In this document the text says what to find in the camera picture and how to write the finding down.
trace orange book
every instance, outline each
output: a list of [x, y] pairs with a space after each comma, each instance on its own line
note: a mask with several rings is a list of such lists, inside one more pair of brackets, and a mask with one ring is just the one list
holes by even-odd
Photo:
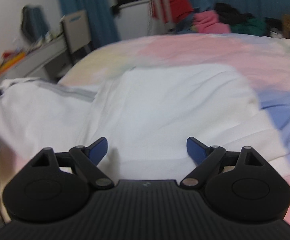
[[0, 67], [0, 75], [3, 74], [6, 70], [8, 70], [9, 68], [11, 68], [12, 66], [14, 66], [17, 62], [19, 62], [23, 58], [25, 58], [25, 56], [26, 56], [26, 53], [25, 52], [21, 52], [18, 55], [16, 55], [14, 58], [12, 58], [9, 61], [7, 61], [6, 63], [4, 63]]

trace pile of clothes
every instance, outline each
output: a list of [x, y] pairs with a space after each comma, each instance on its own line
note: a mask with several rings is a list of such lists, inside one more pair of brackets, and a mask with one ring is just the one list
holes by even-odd
[[[268, 34], [264, 20], [250, 13], [241, 14], [226, 3], [216, 3], [214, 10], [194, 9], [188, 0], [169, 0], [176, 33], [243, 33], [256, 36]], [[167, 16], [163, 7], [165, 23]]]

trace desk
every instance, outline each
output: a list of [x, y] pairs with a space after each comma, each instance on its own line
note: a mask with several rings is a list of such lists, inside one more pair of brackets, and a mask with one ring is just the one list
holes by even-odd
[[40, 77], [55, 80], [57, 74], [70, 65], [64, 36], [43, 45], [0, 76], [4, 79]]

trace pink clothing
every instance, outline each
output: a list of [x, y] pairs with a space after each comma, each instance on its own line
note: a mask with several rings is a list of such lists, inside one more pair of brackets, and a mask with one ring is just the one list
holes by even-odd
[[198, 33], [231, 33], [228, 24], [219, 22], [218, 14], [215, 11], [196, 13], [193, 24]]

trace red clothing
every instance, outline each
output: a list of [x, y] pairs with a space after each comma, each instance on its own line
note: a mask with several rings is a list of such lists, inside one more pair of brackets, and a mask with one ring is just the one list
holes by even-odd
[[[165, 8], [163, 5], [163, 2], [162, 1], [160, 2], [163, 9], [165, 23], [167, 23], [168, 20], [165, 13]], [[174, 23], [179, 23], [181, 20], [185, 19], [191, 12], [194, 11], [194, 9], [192, 8], [192, 5], [190, 4], [188, 0], [169, 0], [169, 3], [170, 3], [171, 15], [172, 15]], [[154, 3], [154, 17], [158, 18], [156, 14], [155, 3]]]

